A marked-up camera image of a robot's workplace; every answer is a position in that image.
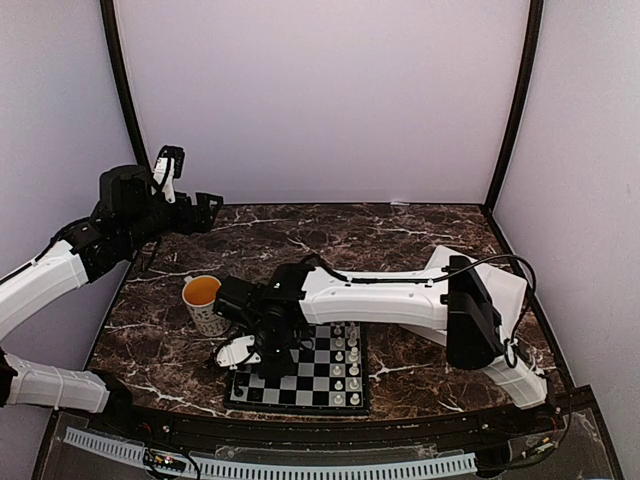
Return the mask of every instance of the wall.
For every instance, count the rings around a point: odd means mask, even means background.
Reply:
[[[97,1],[4,0],[0,8],[0,275],[90,213],[98,177],[133,162]],[[123,273],[69,294],[2,343],[82,368]],[[0,476],[30,478],[49,411],[0,410]]]
[[[640,4],[547,2],[497,219],[640,478]]]
[[[147,149],[228,202],[482,202],[526,0],[117,2]]]

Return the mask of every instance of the cup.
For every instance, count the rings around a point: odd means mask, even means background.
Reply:
[[[185,277],[184,281],[186,285],[182,289],[182,300],[198,331],[206,337],[218,337],[229,330],[231,322],[213,311],[216,294],[222,285],[220,280],[201,275]]]

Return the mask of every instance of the white cup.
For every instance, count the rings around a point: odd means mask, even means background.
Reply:
[[[198,331],[206,337],[218,337],[229,330],[231,322],[213,311],[216,294],[222,285],[220,280],[210,275],[201,275],[195,278],[185,277],[184,281],[186,285],[182,289],[182,300]]]

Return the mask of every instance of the black and white robotic arm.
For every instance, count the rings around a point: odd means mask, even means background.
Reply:
[[[521,409],[545,403],[547,381],[534,359],[511,342],[527,281],[446,247],[414,272],[336,272],[320,259],[281,265],[267,285],[228,277],[218,292],[220,315],[247,334],[216,355],[221,367],[258,364],[261,376],[291,371],[289,348],[307,325],[396,323],[446,347],[456,368],[481,370]]]
[[[222,198],[197,193],[194,205],[173,190],[184,151],[164,147],[153,178],[144,167],[122,166],[100,177],[100,201],[91,216],[58,232],[37,257],[0,279],[0,342],[37,311],[92,283],[146,243],[167,232],[208,232]],[[0,406],[27,403],[101,412],[112,378],[23,360],[0,349]]]

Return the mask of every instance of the brown marble surface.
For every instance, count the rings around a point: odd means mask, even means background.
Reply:
[[[142,271],[139,258],[115,300],[90,367],[114,372],[141,406],[226,418],[325,421],[223,407],[225,374],[204,365],[222,339],[197,333],[180,298],[183,278],[231,274],[266,281],[280,263],[313,251],[341,270],[418,270],[438,245],[476,257],[501,253],[475,206],[224,207],[210,233],[165,237],[148,271]],[[140,257],[146,260],[149,252]],[[553,367],[531,314],[522,337],[543,367]],[[371,415],[333,420],[411,419],[509,403],[484,374],[449,367],[443,347],[396,325],[369,325],[368,357]]]

